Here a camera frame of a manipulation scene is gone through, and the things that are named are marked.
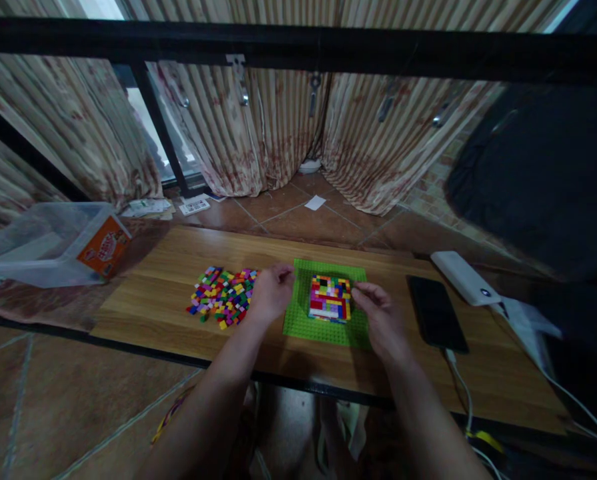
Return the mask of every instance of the clear plastic container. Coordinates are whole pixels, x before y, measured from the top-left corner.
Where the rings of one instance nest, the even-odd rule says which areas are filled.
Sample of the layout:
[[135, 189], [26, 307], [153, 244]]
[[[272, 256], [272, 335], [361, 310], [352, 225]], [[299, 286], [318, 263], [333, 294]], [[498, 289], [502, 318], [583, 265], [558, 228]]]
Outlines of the clear plastic container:
[[109, 203], [37, 203], [0, 231], [0, 275], [40, 288], [105, 283], [130, 239]]

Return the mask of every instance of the wooden tabletop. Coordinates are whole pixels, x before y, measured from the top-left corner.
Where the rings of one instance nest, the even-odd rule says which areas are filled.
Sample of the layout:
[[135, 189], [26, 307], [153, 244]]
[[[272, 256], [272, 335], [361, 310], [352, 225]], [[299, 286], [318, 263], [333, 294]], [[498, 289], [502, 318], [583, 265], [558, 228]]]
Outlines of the wooden tabletop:
[[[235, 328], [222, 331], [212, 319], [185, 311], [198, 277], [215, 265], [229, 271], [263, 269], [294, 258], [362, 267], [368, 281], [382, 285], [402, 305], [414, 355], [451, 411], [465, 413], [452, 372], [439, 349], [423, 342], [406, 276], [443, 282], [458, 315], [469, 355], [458, 369], [470, 388], [477, 417], [564, 434], [567, 416], [546, 380], [521, 350], [503, 318], [471, 307], [428, 261], [286, 240], [177, 226], [103, 304], [91, 332], [96, 337], [212, 360]], [[390, 397], [381, 363], [362, 351], [283, 335], [283, 319], [269, 328], [255, 369], [352, 391]]]

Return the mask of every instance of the green baseplate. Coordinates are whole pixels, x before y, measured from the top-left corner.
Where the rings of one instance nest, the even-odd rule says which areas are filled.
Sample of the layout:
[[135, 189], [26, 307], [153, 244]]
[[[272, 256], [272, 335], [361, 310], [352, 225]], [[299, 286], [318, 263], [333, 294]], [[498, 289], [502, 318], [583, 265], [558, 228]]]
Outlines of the green baseplate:
[[283, 333], [292, 337], [371, 350], [372, 346], [367, 334], [367, 315], [354, 305], [354, 301], [352, 301], [352, 319], [346, 325], [329, 323], [308, 315], [310, 286], [314, 275], [346, 278], [351, 280], [353, 285], [357, 281], [367, 281], [365, 269], [301, 259], [294, 259], [293, 266], [296, 282], [293, 285], [291, 302], [285, 312]]

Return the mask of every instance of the curtain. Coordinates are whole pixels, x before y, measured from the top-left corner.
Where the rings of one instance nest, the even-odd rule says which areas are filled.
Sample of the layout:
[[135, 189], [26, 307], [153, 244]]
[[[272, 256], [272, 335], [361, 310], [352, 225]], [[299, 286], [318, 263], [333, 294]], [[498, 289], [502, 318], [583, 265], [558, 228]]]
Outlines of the curtain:
[[[260, 4], [222, 1], [128, 0], [134, 20], [211, 23], [285, 23], [333, 25], [333, 3], [320, 7], [261, 8]], [[246, 69], [249, 107], [239, 104], [231, 67], [152, 64], [162, 97], [199, 160], [209, 186], [220, 195], [257, 195], [289, 182], [322, 132], [326, 89], [316, 97], [310, 117], [312, 73]], [[322, 76], [322, 85], [329, 81]], [[189, 108], [181, 105], [189, 100]]]
[[0, 141], [0, 229], [36, 202], [67, 199]]
[[[563, 3], [127, 0], [126, 14], [154, 21], [531, 32], [555, 18]], [[306, 157], [318, 157], [325, 178], [354, 207], [376, 215], [407, 193], [496, 85], [467, 82], [460, 106], [436, 130], [432, 119], [448, 97], [451, 80], [324, 75], [317, 113], [309, 118], [311, 72], [246, 69], [250, 103], [241, 107], [228, 67], [161, 62], [152, 71], [217, 193], [257, 195], [282, 187]], [[394, 105], [378, 123], [389, 88], [397, 92]], [[188, 109], [181, 107], [185, 99]]]
[[[0, 15], [85, 17], [78, 3], [59, 0], [0, 0]], [[108, 61], [0, 54], [0, 114], [92, 200], [122, 209], [132, 199], [162, 196], [155, 161]]]
[[[345, 2], [342, 27], [449, 31], [540, 31], [561, 0], [442, 0]], [[432, 120], [448, 98], [448, 79], [339, 74], [334, 77], [324, 127], [325, 178], [356, 208], [388, 212], [429, 169], [474, 116], [497, 83], [465, 82], [458, 108], [440, 129]], [[389, 88], [397, 92], [383, 123], [378, 110]]]

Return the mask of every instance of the black smartphone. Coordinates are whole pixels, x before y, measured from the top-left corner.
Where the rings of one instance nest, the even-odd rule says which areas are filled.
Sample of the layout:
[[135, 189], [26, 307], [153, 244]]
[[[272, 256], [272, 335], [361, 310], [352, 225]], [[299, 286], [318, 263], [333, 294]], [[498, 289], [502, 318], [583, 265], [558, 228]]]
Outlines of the black smartphone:
[[423, 340], [432, 347], [469, 353], [445, 285], [422, 277], [408, 277], [408, 283]]

